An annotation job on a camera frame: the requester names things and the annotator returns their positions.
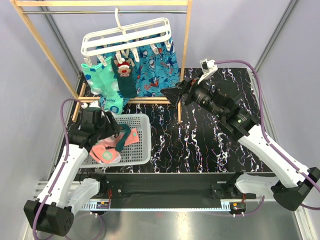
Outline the green reindeer sock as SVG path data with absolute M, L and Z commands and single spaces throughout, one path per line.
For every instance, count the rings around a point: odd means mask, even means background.
M 127 58 L 120 63 L 114 58 L 111 61 L 111 65 L 122 97 L 126 99 L 137 97 L 136 84 L 132 76 L 131 61 Z

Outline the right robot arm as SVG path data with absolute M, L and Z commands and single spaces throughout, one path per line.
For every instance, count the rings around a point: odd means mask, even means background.
M 175 107 L 182 96 L 184 105 L 196 103 L 218 120 L 218 126 L 229 137 L 254 153 L 275 174 L 274 177 L 235 173 L 220 186 L 215 185 L 212 196 L 217 199 L 239 198 L 244 194 L 272 197 L 289 211 L 296 211 L 320 179 L 317 167 L 307 167 L 292 156 L 268 135 L 258 119 L 240 107 L 241 92 L 232 81 L 221 81 L 215 87 L 196 77 L 184 80 L 161 93 Z

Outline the pink sock front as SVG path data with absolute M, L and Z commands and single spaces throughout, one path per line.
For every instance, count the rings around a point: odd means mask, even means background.
M 110 136 L 108 138 L 105 138 L 105 139 L 99 141 L 98 143 L 102 144 L 105 147 L 115 148 L 116 144 L 118 143 L 119 139 L 123 136 L 124 133 L 125 133 L 125 131 L 121 131 L 119 133 L 118 137 Z M 139 138 L 137 129 L 136 128 L 132 128 L 131 129 L 131 134 L 129 135 L 129 137 L 125 141 L 125 145 L 124 146 L 135 144 L 135 143 L 138 143 L 139 141 L 140 141 L 140 138 Z

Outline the plain dark green sock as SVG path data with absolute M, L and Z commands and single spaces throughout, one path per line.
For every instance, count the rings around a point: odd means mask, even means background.
M 116 146 L 115 146 L 115 150 L 117 152 L 121 152 L 125 146 L 126 140 L 128 139 L 128 137 L 131 134 L 131 129 L 127 124 L 120 124 L 119 125 L 122 129 L 124 129 L 124 134 L 122 135 L 122 137 L 118 140 Z

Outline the pink sock end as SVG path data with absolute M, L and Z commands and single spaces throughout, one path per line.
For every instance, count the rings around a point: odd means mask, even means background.
M 119 163 L 121 160 L 120 152 L 116 151 L 116 145 L 105 141 L 101 141 L 94 145 L 89 154 L 100 164 L 115 164 Z

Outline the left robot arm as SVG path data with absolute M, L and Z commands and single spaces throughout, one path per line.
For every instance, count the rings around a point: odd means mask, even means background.
M 66 135 L 66 144 L 56 169 L 35 200 L 27 200 L 23 211 L 34 234 L 38 231 L 65 237 L 75 215 L 93 196 L 108 193 L 104 176 L 92 173 L 73 191 L 70 190 L 80 166 L 93 146 L 107 137 L 116 136 L 121 127 L 111 111 L 88 107 L 82 113 L 79 128 Z

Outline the white plastic clip hanger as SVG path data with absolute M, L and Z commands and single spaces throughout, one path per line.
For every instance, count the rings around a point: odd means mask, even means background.
M 80 52 L 88 66 L 92 66 L 91 57 L 97 57 L 104 66 L 107 66 L 103 54 L 113 52 L 116 53 L 117 60 L 123 63 L 121 52 L 125 50 L 131 51 L 134 60 L 139 62 L 137 48 L 157 43 L 164 43 L 167 50 L 170 50 L 172 30 L 168 18 L 159 17 L 121 25 L 118 8 L 114 10 L 114 17 L 117 27 L 90 32 L 83 37 Z

